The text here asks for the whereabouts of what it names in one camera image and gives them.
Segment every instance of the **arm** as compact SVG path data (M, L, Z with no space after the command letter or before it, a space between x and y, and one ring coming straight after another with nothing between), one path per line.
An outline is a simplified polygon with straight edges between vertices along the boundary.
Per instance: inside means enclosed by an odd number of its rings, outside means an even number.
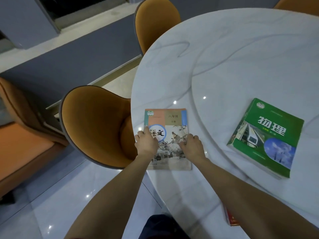
M143 176L158 148L148 127L135 139L138 156L92 198L64 239L122 238Z
M198 136L189 134L180 146L251 239L319 238L319 230L288 206L214 165Z

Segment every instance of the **chinese textbook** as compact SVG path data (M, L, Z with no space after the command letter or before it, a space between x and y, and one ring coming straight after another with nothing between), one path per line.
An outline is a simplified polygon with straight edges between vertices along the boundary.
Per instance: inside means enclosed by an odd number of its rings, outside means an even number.
M145 109L144 127L159 141L157 154L147 169L191 170L179 142L187 139L186 109Z
M303 123L255 98L227 145L260 168L289 178Z

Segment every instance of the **hand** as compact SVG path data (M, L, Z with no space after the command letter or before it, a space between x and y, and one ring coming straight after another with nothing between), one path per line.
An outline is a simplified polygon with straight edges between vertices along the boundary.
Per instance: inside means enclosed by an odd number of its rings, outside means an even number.
M155 154L157 153L157 149L159 147L159 143L157 138L153 137L149 128L146 126L144 128L144 132L138 131L138 134L134 136L135 140L135 147L138 150L138 155L147 157L150 160L153 159Z
M199 159L206 158L204 147L197 135L193 136L191 133L188 134L187 143L180 142L178 145L183 150L186 158L192 163L195 163Z

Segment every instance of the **orange chair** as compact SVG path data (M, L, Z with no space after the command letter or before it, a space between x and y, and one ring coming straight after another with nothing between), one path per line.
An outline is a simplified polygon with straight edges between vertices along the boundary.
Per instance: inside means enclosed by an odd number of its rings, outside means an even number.
M280 0L274 8L319 16L319 0Z
M167 30L181 22L169 0L144 0L135 11L135 33L143 55Z
M92 162L125 168L137 156L130 103L101 87L74 88L60 106L66 138Z
M54 159L68 142L62 131L48 128L44 117L22 91L2 78L0 97L5 107L0 120L3 122L4 113L11 118L0 126L2 197Z

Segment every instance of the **dark pants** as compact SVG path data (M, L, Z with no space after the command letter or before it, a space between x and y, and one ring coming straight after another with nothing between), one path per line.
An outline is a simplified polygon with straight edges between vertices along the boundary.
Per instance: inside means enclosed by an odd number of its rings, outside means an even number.
M152 215L146 222L138 239L176 238L190 239L173 217Z

